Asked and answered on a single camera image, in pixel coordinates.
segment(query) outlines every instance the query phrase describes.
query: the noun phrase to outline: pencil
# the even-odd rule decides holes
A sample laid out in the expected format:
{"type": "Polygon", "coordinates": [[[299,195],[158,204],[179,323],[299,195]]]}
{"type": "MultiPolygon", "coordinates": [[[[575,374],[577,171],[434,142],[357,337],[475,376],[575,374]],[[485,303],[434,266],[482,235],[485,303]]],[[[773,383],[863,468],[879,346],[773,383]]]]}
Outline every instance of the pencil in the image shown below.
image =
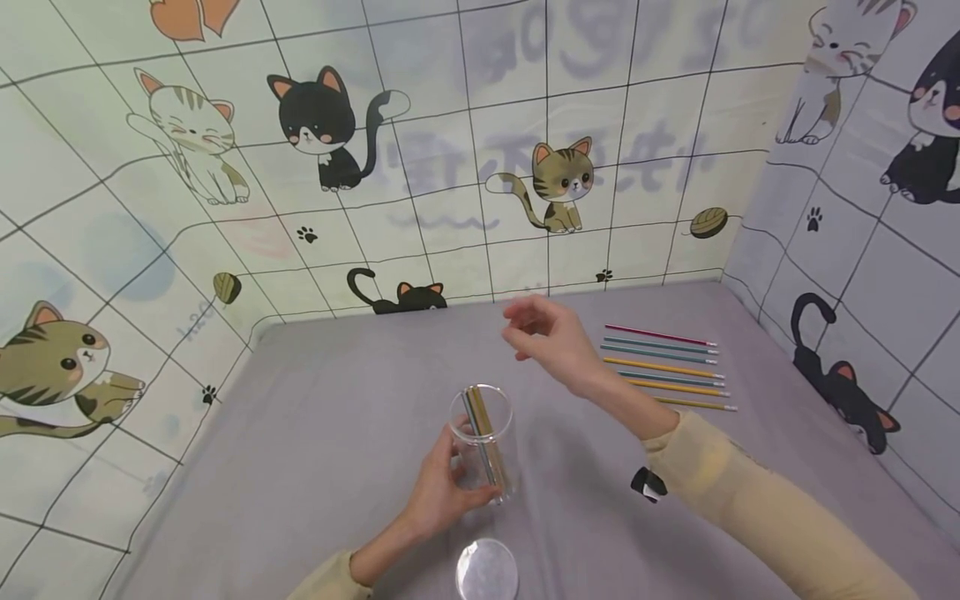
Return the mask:
{"type": "Polygon", "coordinates": [[[615,342],[618,344],[633,344],[634,346],[646,346],[649,348],[663,348],[667,350],[679,350],[680,352],[696,352],[698,354],[719,354],[717,350],[709,348],[691,348],[690,346],[674,346],[673,344],[658,344],[657,342],[640,342],[639,340],[628,340],[627,338],[605,337],[604,342],[615,342]]]}
{"type": "Polygon", "coordinates": [[[626,365],[627,367],[640,367],[641,369],[653,369],[654,371],[679,372],[684,375],[699,375],[701,377],[712,377],[714,379],[726,379],[726,375],[718,372],[697,371],[696,369],[683,369],[681,367],[667,367],[666,365],[655,365],[654,363],[638,363],[633,360],[623,360],[622,358],[610,358],[604,356],[603,362],[613,363],[615,365],[626,365]]]}
{"type": "Polygon", "coordinates": [[[653,352],[650,350],[639,350],[636,348],[624,348],[622,346],[611,346],[601,344],[600,348],[604,350],[615,350],[617,352],[630,352],[631,354],[642,354],[644,356],[658,356],[659,358],[672,358],[673,360],[685,360],[688,363],[700,363],[702,365],[715,365],[717,361],[710,358],[697,358],[696,356],[681,356],[680,354],[666,354],[664,352],[653,352]]]}
{"type": "Polygon", "coordinates": [[[707,388],[725,388],[727,384],[723,381],[701,381],[699,379],[684,379],[682,377],[668,377],[667,375],[654,375],[647,372],[629,372],[618,371],[617,374],[624,377],[639,377],[640,379],[653,379],[654,381],[666,381],[668,383],[682,383],[686,385],[702,385],[707,388]]]}
{"type": "Polygon", "coordinates": [[[685,385],[673,385],[670,383],[657,383],[656,381],[638,381],[636,379],[627,379],[627,383],[639,386],[641,388],[656,388],[658,390],[673,390],[674,392],[690,392],[691,394],[703,394],[704,396],[722,396],[730,397],[729,392],[719,390],[708,390],[706,388],[691,388],[685,385]]]}
{"type": "MultiPolygon", "coordinates": [[[[490,423],[490,417],[487,415],[487,405],[483,401],[483,396],[480,393],[480,388],[477,386],[469,387],[474,409],[477,413],[477,421],[480,425],[481,435],[490,435],[493,433],[493,426],[490,423]]],[[[496,441],[492,441],[488,444],[487,457],[490,460],[490,466],[493,473],[493,478],[491,480],[491,485],[500,486],[501,490],[507,489],[507,474],[506,469],[503,467],[503,457],[500,455],[500,449],[496,447],[496,441]]]]}
{"type": "Polygon", "coordinates": [[[611,325],[607,323],[607,329],[616,329],[617,331],[629,331],[631,333],[639,333],[640,335],[650,335],[655,338],[663,338],[664,340],[674,340],[675,342],[687,342],[688,344],[699,344],[700,346],[713,346],[716,347],[714,342],[707,342],[705,340],[694,340],[693,338],[685,338],[681,335],[671,335],[669,333],[657,333],[656,331],[647,331],[646,329],[634,329],[633,327],[624,327],[623,325],[611,325]]]}
{"type": "Polygon", "coordinates": [[[676,398],[665,398],[660,396],[651,396],[654,400],[663,402],[664,404],[680,404],[681,406],[696,406],[697,408],[712,408],[713,410],[718,411],[730,411],[732,413],[737,412],[738,409],[732,404],[714,404],[713,402],[694,402],[693,400],[677,400],[676,398]]]}
{"type": "MultiPolygon", "coordinates": [[[[477,420],[476,413],[473,408],[473,394],[470,392],[470,388],[466,388],[463,391],[464,395],[464,407],[467,409],[467,418],[470,420],[470,427],[473,428],[473,435],[479,436],[480,434],[480,423],[477,420]]],[[[483,444],[478,444],[477,449],[480,450],[480,460],[483,462],[483,468],[487,472],[487,480],[493,485],[493,469],[490,465],[490,459],[487,457],[487,449],[483,444]]]]}

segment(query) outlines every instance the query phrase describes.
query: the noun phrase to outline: yellow sweater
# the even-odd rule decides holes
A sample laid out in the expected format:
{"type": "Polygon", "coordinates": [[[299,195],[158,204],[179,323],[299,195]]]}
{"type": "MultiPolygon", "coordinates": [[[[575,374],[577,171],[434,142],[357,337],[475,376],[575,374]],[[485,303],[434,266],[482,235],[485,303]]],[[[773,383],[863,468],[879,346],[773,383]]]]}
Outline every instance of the yellow sweater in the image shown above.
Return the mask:
{"type": "MultiPolygon", "coordinates": [[[[724,530],[803,600],[910,600],[917,594],[835,516],[694,413],[644,447],[672,495],[724,530]]],[[[314,571],[287,600],[366,600],[349,552],[314,571]]]]}

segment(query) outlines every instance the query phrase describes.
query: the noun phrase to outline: gray tabletop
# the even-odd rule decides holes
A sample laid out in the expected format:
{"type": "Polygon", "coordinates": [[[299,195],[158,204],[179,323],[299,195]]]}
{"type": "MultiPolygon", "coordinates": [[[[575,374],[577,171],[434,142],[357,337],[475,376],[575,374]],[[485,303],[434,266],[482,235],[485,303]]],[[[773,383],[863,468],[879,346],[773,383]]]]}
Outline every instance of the gray tabletop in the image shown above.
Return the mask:
{"type": "MultiPolygon", "coordinates": [[[[702,411],[834,511],[917,590],[960,589],[960,556],[718,284],[562,297],[599,344],[604,323],[720,343],[739,413],[702,411]]],[[[502,342],[503,304],[272,329],[140,537],[127,598],[283,598],[405,504],[449,402],[491,383],[516,408],[523,492],[408,556],[380,598],[457,597],[477,537],[516,556],[518,598],[791,598],[736,541],[676,498],[630,490],[642,447],[502,342]]],[[[668,362],[656,359],[655,362],[668,362]]]]}

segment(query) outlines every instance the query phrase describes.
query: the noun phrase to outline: teal pencil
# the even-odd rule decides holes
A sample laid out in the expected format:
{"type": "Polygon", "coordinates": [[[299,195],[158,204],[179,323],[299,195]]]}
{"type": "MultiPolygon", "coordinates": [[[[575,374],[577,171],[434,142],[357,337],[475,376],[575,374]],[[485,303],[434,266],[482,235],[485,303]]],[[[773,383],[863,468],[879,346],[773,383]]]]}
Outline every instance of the teal pencil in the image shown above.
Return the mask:
{"type": "Polygon", "coordinates": [[[639,340],[628,340],[627,338],[605,337],[604,342],[617,342],[618,344],[633,344],[634,346],[646,346],[649,348],[663,348],[666,350],[679,350],[680,352],[696,352],[698,354],[719,354],[718,350],[709,348],[691,348],[690,346],[674,346],[673,344],[659,344],[657,342],[640,342],[639,340]]]}
{"type": "Polygon", "coordinates": [[[631,354],[643,354],[644,356],[658,356],[660,358],[672,358],[674,360],[685,360],[688,363],[700,363],[702,365],[715,365],[717,361],[709,358],[698,358],[695,356],[680,356],[678,354],[664,354],[663,352],[651,352],[650,350],[638,350],[636,348],[622,348],[620,346],[610,346],[601,344],[600,348],[604,350],[616,350],[617,352],[630,352],[631,354]]]}
{"type": "Polygon", "coordinates": [[[682,377],[670,377],[667,375],[654,375],[645,372],[618,371],[617,374],[624,377],[633,377],[640,379],[653,379],[654,381],[669,381],[670,383],[683,383],[686,385],[702,385],[706,388],[725,388],[727,384],[722,381],[701,381],[699,379],[684,379],[682,377]]]}

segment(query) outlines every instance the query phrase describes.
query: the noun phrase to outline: cat wallpaper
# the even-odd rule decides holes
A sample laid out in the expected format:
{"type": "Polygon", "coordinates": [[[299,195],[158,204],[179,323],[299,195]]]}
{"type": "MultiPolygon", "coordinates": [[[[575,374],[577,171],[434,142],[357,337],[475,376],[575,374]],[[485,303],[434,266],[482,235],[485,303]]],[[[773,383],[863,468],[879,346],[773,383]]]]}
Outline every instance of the cat wallpaper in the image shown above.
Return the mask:
{"type": "Polygon", "coordinates": [[[116,597],[270,327],[721,277],[960,539],[947,0],[0,18],[0,597],[116,597]]]}

